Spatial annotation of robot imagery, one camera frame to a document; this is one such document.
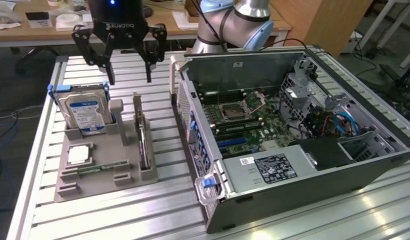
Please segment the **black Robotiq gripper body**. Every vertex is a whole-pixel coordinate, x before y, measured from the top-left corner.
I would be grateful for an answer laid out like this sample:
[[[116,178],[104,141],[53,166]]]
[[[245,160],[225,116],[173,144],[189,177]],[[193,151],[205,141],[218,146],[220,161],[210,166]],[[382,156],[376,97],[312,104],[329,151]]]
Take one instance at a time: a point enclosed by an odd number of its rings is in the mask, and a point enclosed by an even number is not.
[[[89,7],[93,33],[104,43],[109,42],[109,35],[114,35],[114,49],[133,49],[133,39],[144,42],[149,34],[149,23],[141,0],[90,0]]]

